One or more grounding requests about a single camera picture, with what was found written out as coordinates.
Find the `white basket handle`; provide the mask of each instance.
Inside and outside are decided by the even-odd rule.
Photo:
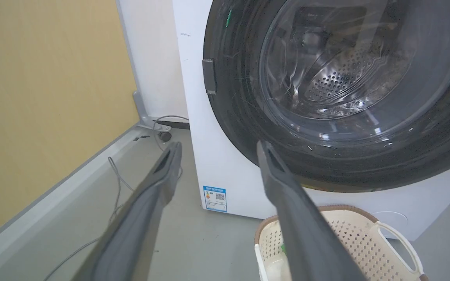
[[[388,244],[388,246],[393,250],[393,253],[400,259],[400,261],[405,265],[405,267],[411,273],[416,273],[418,275],[424,274],[424,272],[423,272],[423,265],[422,265],[421,260],[420,260],[420,258],[418,256],[418,253],[416,253],[416,250],[414,250],[414,248],[411,245],[411,243],[409,243],[409,241],[402,234],[400,234],[400,232],[398,232],[397,230],[395,230],[395,228],[389,226],[388,224],[384,224],[384,223],[379,222],[379,221],[375,223],[375,226],[378,227],[378,230],[380,228],[384,228],[387,231],[390,231],[390,233],[395,235],[398,238],[398,240],[402,243],[402,245],[404,245],[405,249],[407,250],[409,255],[411,255],[411,258],[413,259],[412,261],[414,263],[414,266],[416,267],[416,270],[411,269],[411,267],[403,260],[403,258],[400,256],[400,254],[397,253],[397,251],[388,242],[388,240],[386,240],[386,238],[383,236],[381,231],[379,231],[380,236],[383,238],[383,240]]]
[[[255,244],[255,254],[257,256],[258,262],[258,271],[259,271],[259,279],[260,281],[268,281],[268,277],[266,276],[265,264],[261,258],[261,252],[259,251],[259,244]]]

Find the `cable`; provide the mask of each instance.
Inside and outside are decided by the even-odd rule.
[[[152,133],[154,134],[155,143],[157,144],[157,147],[159,147],[159,149],[160,149],[161,151],[164,151],[164,149],[163,149],[163,148],[161,147],[161,145],[159,144],[159,141],[157,140],[158,138],[155,137],[155,125],[157,124],[157,121],[159,121],[159,120],[161,120],[161,119],[163,119],[163,118],[166,118],[166,117],[176,117],[176,118],[181,118],[181,119],[185,119],[185,120],[189,121],[188,118],[186,118],[186,117],[181,117],[181,116],[178,116],[178,115],[165,115],[165,116],[161,116],[161,117],[157,118],[157,119],[154,121],[154,125],[152,126]],[[182,166],[180,166],[180,174],[178,175],[177,181],[180,180],[180,177],[182,176],[182,174],[184,174],[184,168],[182,168]]]
[[[186,117],[181,117],[181,116],[178,116],[178,115],[166,115],[166,116],[161,116],[161,117],[157,118],[157,119],[154,121],[154,125],[152,126],[152,133],[154,134],[155,142],[156,142],[157,146],[159,147],[159,149],[160,149],[161,151],[164,151],[164,149],[163,149],[163,148],[161,147],[161,145],[159,144],[159,141],[157,140],[157,137],[155,137],[155,125],[157,125],[157,121],[159,121],[159,120],[161,120],[161,119],[163,119],[163,118],[166,118],[166,117],[176,117],[176,118],[181,118],[181,119],[185,119],[185,120],[189,121],[188,118],[186,118]]]
[[[121,175],[119,174],[118,171],[118,167],[116,166],[116,163],[114,162],[114,160],[111,157],[107,158],[109,160],[109,164],[111,164],[112,170],[114,171],[114,173],[116,174],[117,178],[118,178],[118,195],[116,196],[116,203],[114,204],[114,211],[111,214],[111,217],[109,218],[109,225],[111,224],[112,220],[116,217],[116,215],[118,214],[118,210],[120,208],[122,208],[125,204],[121,204],[118,206],[119,204],[119,198],[121,196],[121,182],[123,182],[127,188],[129,188],[131,191],[134,191],[130,185],[128,185],[128,183],[121,177]],[[75,256],[77,253],[79,253],[80,251],[82,251],[84,248],[88,247],[89,245],[97,242],[98,240],[100,240],[99,238],[96,238],[94,240],[91,240],[90,242],[82,245],[81,247],[79,247],[77,250],[75,250],[72,254],[70,254],[67,258],[65,258],[64,260],[62,260],[61,263],[59,263],[46,277],[43,281],[48,281],[48,279],[50,279],[50,277],[52,277],[52,275],[62,266],[64,265],[64,263],[66,263],[68,260],[70,260],[73,256]]]
[[[114,173],[116,173],[116,176],[118,176],[118,180],[122,181],[126,185],[127,188],[129,188],[132,192],[134,192],[134,189],[132,189],[130,187],[130,185],[128,185],[128,183],[125,180],[123,180],[123,177],[119,174],[118,167],[116,166],[116,163],[114,163],[114,160],[112,160],[111,157],[108,157],[107,159],[109,160],[109,164],[111,164],[111,167],[114,170]]]
[[[79,249],[75,250],[75,252],[73,252],[72,254],[70,254],[66,259],[62,260],[61,263],[59,263],[59,265],[57,265],[57,267],[55,267],[44,279],[44,281],[47,281],[48,279],[50,279],[50,277],[55,273],[55,271],[57,271],[64,263],[66,263],[68,260],[70,260],[70,258],[72,258],[73,256],[75,256],[75,254],[79,253],[82,249],[88,247],[89,245],[97,242],[98,240],[100,240],[100,237],[95,239],[95,240],[91,240],[90,242],[82,245]]]
[[[154,140],[157,144],[157,146],[159,147],[159,149],[161,151],[164,151],[164,149],[161,147],[161,145],[159,144],[159,141],[157,140],[157,137],[155,137],[155,125],[157,124],[157,121],[159,121],[160,119],[166,118],[166,117],[177,117],[177,118],[181,118],[181,119],[185,119],[185,120],[189,120],[188,118],[185,117],[181,117],[181,116],[177,116],[177,115],[166,115],[166,116],[162,116],[157,118],[154,121],[154,126],[152,127],[152,131],[154,133]],[[111,224],[112,220],[116,217],[116,215],[118,215],[118,210],[121,209],[125,203],[121,204],[118,206],[119,204],[119,198],[121,196],[121,182],[124,183],[126,185],[127,188],[129,188],[132,192],[134,192],[134,189],[132,189],[132,187],[130,187],[130,185],[123,179],[123,177],[119,174],[119,170],[118,167],[116,166],[116,163],[114,162],[114,160],[111,157],[107,158],[109,160],[109,164],[112,167],[112,170],[114,171],[114,173],[116,174],[116,177],[118,178],[118,194],[116,196],[116,202],[114,203],[114,211],[111,214],[111,217],[109,218],[109,225]],[[184,169],[182,168],[182,166],[180,166],[180,174],[178,175],[178,180],[180,180],[180,177],[182,176],[182,174],[184,173]],[[99,238],[96,238],[94,240],[91,240],[90,242],[82,245],[81,247],[79,247],[77,250],[75,250],[72,254],[70,254],[67,258],[65,258],[64,260],[62,260],[61,263],[59,263],[46,277],[43,281],[48,281],[50,279],[50,277],[52,277],[52,275],[62,266],[64,265],[64,263],[66,263],[68,260],[70,260],[73,256],[75,256],[77,253],[79,253],[80,251],[82,251],[84,248],[88,247],[89,245],[97,242],[98,240],[100,240]]]

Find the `door glass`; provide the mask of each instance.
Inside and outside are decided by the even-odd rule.
[[[450,0],[288,0],[260,58],[255,98],[276,123],[319,144],[383,142],[450,85]]]

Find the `baseboard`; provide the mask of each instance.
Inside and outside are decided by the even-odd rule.
[[[108,156],[121,158],[143,131],[132,127],[0,228],[0,267],[109,168]]]

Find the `laundry basket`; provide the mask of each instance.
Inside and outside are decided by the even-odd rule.
[[[352,206],[324,206],[319,210],[369,280],[428,280],[413,246],[392,227]],[[390,245],[382,235],[381,228],[402,242],[412,257],[415,270],[412,270]],[[255,235],[255,253],[262,281],[291,280],[288,260],[281,249],[283,244],[277,216],[265,219]]]

